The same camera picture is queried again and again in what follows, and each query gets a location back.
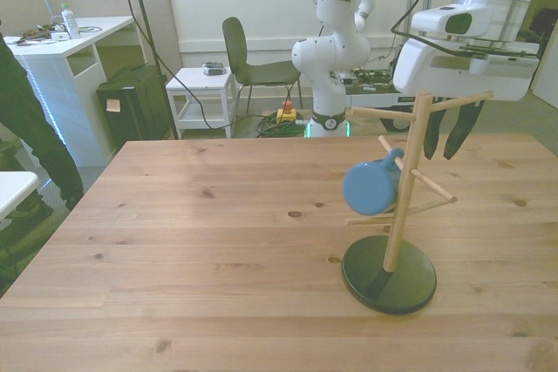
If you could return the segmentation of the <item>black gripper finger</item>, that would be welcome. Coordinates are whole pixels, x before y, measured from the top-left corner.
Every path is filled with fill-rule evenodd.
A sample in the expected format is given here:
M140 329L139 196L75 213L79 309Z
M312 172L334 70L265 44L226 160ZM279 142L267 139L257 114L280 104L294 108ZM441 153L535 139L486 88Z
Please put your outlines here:
M440 110L430 114L423 143L424 155L427 159L431 159L437 149L439 130L445 114L446 110Z
M451 159L461 148L466 137L476 124L482 111L484 100L462 105L459 108L459 116L455 126L450 132L444 149L444 157Z

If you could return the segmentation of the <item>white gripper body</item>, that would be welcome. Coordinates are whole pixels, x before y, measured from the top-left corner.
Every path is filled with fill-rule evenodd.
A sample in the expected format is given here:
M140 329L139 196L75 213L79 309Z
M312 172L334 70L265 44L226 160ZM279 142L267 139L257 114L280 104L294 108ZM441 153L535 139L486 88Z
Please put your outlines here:
M455 57L418 40L403 46L393 75L396 89L407 96L430 92L459 98L492 91L496 100L518 101L527 93L536 69L534 57Z

